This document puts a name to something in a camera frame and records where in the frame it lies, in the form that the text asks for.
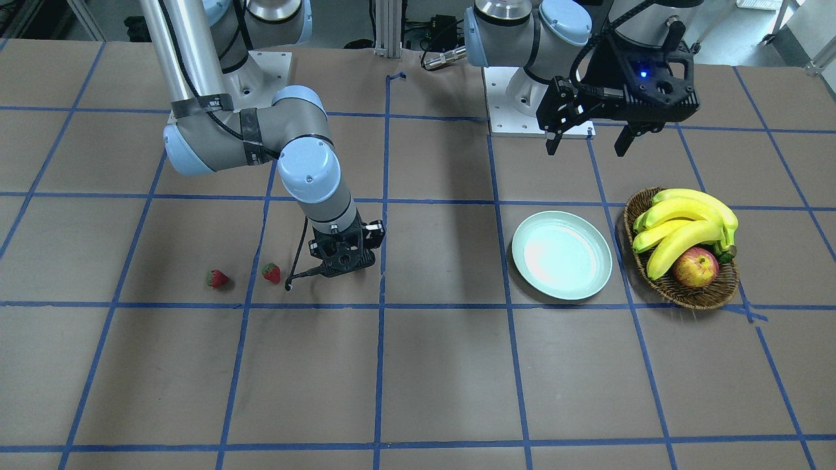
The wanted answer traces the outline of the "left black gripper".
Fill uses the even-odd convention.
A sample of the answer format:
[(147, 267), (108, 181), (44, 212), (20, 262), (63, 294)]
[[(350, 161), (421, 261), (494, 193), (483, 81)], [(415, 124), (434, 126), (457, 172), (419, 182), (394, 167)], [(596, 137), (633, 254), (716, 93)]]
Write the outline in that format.
[(590, 119), (626, 122), (614, 143), (617, 157), (624, 157), (640, 136), (694, 115), (701, 103), (683, 36), (667, 33), (661, 45), (646, 46), (610, 33), (594, 47), (581, 78), (576, 72), (553, 77), (536, 110), (547, 154), (555, 155), (576, 127), (579, 134), (570, 136), (591, 137)]

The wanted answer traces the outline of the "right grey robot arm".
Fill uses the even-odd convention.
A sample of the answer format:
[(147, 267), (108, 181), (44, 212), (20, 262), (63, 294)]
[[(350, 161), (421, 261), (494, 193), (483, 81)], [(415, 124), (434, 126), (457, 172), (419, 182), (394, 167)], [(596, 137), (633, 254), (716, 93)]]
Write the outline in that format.
[(211, 174), (277, 165), (304, 212), (320, 265), (305, 276), (336, 277), (374, 265), (384, 223), (365, 223), (342, 174), (321, 99), (281, 84), (263, 47), (310, 36), (308, 1), (143, 1), (150, 39), (171, 96), (163, 130), (177, 172)]

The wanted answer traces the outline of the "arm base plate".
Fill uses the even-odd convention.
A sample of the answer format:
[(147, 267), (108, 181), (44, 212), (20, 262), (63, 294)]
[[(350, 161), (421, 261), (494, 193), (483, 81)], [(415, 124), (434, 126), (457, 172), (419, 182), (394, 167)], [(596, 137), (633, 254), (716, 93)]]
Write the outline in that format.
[(547, 84), (532, 80), (521, 67), (485, 67), (483, 80), (493, 136), (545, 136), (538, 125), (536, 111)]

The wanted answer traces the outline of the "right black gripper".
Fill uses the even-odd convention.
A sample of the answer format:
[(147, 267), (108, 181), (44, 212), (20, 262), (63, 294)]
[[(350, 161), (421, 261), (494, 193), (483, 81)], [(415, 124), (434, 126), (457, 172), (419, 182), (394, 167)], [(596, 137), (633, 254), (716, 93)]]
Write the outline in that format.
[(361, 215), (340, 231), (336, 227), (321, 232), (313, 230), (313, 240), (308, 242), (310, 254), (321, 261), (308, 270), (309, 274), (336, 277), (376, 264), (374, 250), (379, 249), (385, 237), (382, 220), (365, 223)]

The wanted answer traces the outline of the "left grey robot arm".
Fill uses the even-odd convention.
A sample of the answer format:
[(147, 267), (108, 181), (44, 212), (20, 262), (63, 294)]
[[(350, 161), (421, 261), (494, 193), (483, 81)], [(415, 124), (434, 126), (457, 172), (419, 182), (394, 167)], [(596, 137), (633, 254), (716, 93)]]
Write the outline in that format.
[(554, 155), (589, 119), (624, 123), (619, 157), (643, 134), (701, 104), (684, 42), (699, 1), (475, 1), (466, 11), (468, 61), (516, 69), (511, 98), (534, 116)]

